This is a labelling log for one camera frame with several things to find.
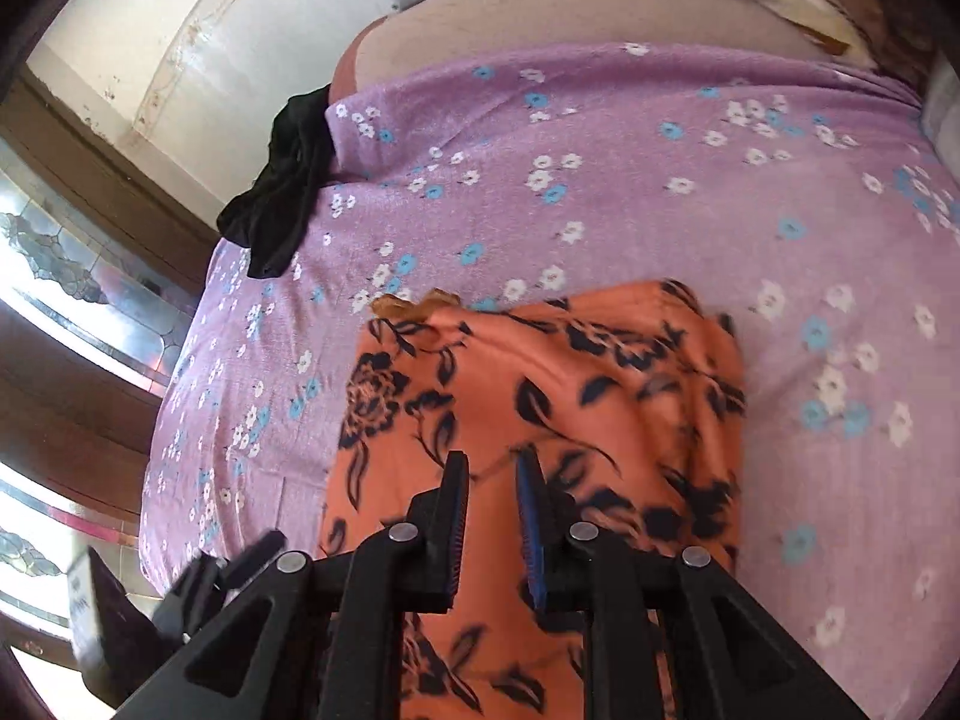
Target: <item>metal screw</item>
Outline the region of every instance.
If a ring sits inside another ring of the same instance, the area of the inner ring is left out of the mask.
[[[419,529],[412,522],[397,522],[390,528],[390,541],[414,541]]]
[[[683,562],[690,568],[703,568],[710,562],[710,553],[703,547],[688,547],[683,551]]]
[[[570,526],[570,538],[573,541],[593,541],[600,535],[600,529],[592,522],[574,522]]]
[[[306,555],[303,552],[284,552],[277,559],[277,570],[284,574],[296,574],[306,565]]]

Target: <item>orange floral fabric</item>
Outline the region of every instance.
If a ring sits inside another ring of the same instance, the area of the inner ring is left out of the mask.
[[[526,589],[522,448],[582,519],[637,549],[696,543],[733,564],[741,358],[728,317],[705,317],[683,284],[373,319],[358,355],[320,549],[355,549],[402,519],[450,450],[467,453],[472,474],[453,610],[405,622],[402,717],[583,716],[582,618],[539,617]]]

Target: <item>black leaf print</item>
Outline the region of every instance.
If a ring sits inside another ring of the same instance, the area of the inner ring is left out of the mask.
[[[570,449],[560,456],[560,465],[550,474],[547,486],[562,493],[576,490],[587,478],[587,450]]]
[[[717,324],[728,336],[736,338],[736,326],[733,324],[733,317],[729,314],[717,314]]]
[[[437,429],[433,433],[433,454],[437,461],[443,462],[446,453],[453,444],[454,437],[457,435],[457,418],[453,412],[446,412],[437,423]]]
[[[530,379],[524,377],[517,387],[515,409],[523,421],[546,427],[553,407],[550,405],[550,398],[546,396],[546,393]]]
[[[584,384],[584,389],[580,390],[580,405],[589,406],[611,386],[620,386],[620,383],[616,379],[611,379],[610,376],[597,376],[590,379],[587,384]]]
[[[481,623],[471,625],[457,635],[455,640],[453,640],[453,645],[450,646],[450,655],[446,659],[452,673],[459,674],[460,669],[467,665],[473,657],[473,653],[480,643],[483,634],[486,634],[486,632],[487,626]]]
[[[527,327],[532,327],[534,330],[539,330],[544,335],[550,336],[557,332],[557,327],[552,322],[542,322],[539,319],[524,319],[523,317],[515,317],[513,314],[503,314],[505,317],[510,317],[514,322],[519,324],[525,324]]]
[[[646,400],[663,392],[680,392],[680,384],[670,376],[655,374],[637,391],[637,400]]]
[[[566,647],[566,659],[570,662],[570,668],[582,680],[584,678],[584,648],[569,644]]]
[[[330,532],[326,536],[326,549],[323,552],[326,552],[327,557],[339,555],[344,549],[344,543],[346,542],[347,520],[342,517],[337,517],[333,520],[333,525],[330,526]]]
[[[440,365],[437,365],[437,381],[446,386],[457,372],[457,358],[446,346],[440,350]]]
[[[674,298],[677,298],[682,302],[690,311],[694,314],[697,314],[698,317],[702,317],[703,313],[700,311],[700,305],[697,302],[697,298],[693,295],[693,292],[690,288],[683,284],[682,281],[676,281],[675,279],[667,279],[666,281],[661,281],[661,290],[666,292],[668,295],[673,295]]]
[[[520,664],[512,665],[500,676],[490,680],[490,687],[503,693],[507,698],[525,704],[544,714],[546,705],[546,691],[544,686],[529,674],[524,674]]]
[[[369,465],[370,447],[367,447],[365,442],[359,442],[353,450],[353,457],[347,469],[347,498],[357,512],[360,511],[360,485],[363,483]]]
[[[461,680],[456,674],[450,674],[450,692],[474,712],[483,714],[483,709],[480,707],[480,698],[473,691],[473,688]]]
[[[683,517],[669,506],[648,506],[640,513],[643,530],[657,541],[679,541]]]

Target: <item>black cloth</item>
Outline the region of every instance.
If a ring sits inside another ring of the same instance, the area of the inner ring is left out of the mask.
[[[304,240],[317,194],[330,177],[329,98],[325,86],[287,100],[274,119],[267,167],[217,217],[220,234],[250,250],[251,278],[282,276]]]

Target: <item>purple bedsheet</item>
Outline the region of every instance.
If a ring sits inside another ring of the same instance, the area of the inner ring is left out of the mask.
[[[333,106],[342,184],[287,274],[214,254],[144,485],[148,577],[271,527],[315,552],[376,293],[492,310],[671,277],[747,362],[739,578],[870,717],[918,717],[960,656],[960,206],[919,113],[858,71],[635,44]]]

